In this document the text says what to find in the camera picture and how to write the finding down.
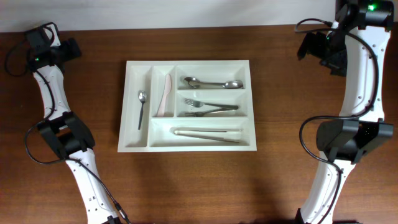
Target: fork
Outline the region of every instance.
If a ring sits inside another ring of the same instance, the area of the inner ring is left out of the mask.
[[[216,103],[204,103],[201,101],[197,101],[197,100],[191,100],[191,99],[184,99],[184,103],[186,105],[190,105],[196,108],[202,107],[203,105],[208,105],[208,106],[217,106],[219,108],[224,108],[224,109],[229,109],[229,110],[237,110],[239,109],[238,105],[221,105],[221,104],[216,104]]]
[[[224,112],[224,111],[231,111],[231,110],[230,109],[226,109],[226,108],[221,108],[221,109],[208,110],[208,111],[199,111],[199,112],[185,112],[185,116],[186,117],[203,117],[206,114],[219,113],[219,112]]]

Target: white wall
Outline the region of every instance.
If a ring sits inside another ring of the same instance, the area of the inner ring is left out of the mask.
[[[0,32],[295,24],[333,20],[335,0],[0,0]]]

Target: cutlery organizer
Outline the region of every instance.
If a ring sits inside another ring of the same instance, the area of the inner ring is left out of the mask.
[[[171,92],[167,97],[164,117],[156,117],[167,74],[172,79]],[[218,83],[241,80],[243,88],[227,90],[204,86],[193,89],[184,82],[185,77]],[[141,110],[139,90],[147,93],[141,130],[138,130]],[[206,103],[239,105],[239,109],[188,118],[185,117],[186,112],[217,108],[207,105],[195,108],[186,105],[185,98]],[[175,128],[238,129],[241,132],[234,136],[239,140],[236,143],[178,136],[172,131]],[[118,152],[256,150],[248,60],[127,61]]]

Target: brown table surface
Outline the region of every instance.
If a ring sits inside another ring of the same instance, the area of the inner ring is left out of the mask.
[[[66,64],[68,103],[91,129],[101,179],[131,220],[293,219],[308,197],[318,164],[300,146],[299,127],[310,116],[338,114],[345,93],[345,78],[329,75],[319,59],[297,60],[304,36],[294,34],[293,26],[61,32],[61,39],[70,37],[76,38],[83,56]],[[1,61],[20,40],[22,34],[0,34]],[[386,122],[396,127],[397,43],[393,32],[382,88]],[[117,152],[127,60],[236,59],[250,60],[257,152]],[[35,80],[0,72],[0,223],[86,222],[67,165],[41,166],[25,153],[24,133],[43,116]],[[315,152],[319,123],[305,131]],[[392,140],[351,173],[334,220],[398,220],[397,128],[394,131]],[[31,135],[29,146],[43,161],[55,159],[38,133]]]

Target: metal spoon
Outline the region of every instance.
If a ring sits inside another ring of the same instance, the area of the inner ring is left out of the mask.
[[[138,123],[138,130],[140,130],[142,114],[144,113],[144,103],[147,101],[147,93],[144,90],[138,91],[138,99],[141,102],[141,112],[139,113],[139,123]]]
[[[220,86],[224,89],[237,89],[242,88],[243,83],[241,80],[228,81],[226,83],[212,83],[212,82],[201,82],[195,77],[185,77],[184,82],[191,86],[192,88],[199,88],[201,85],[213,85]]]

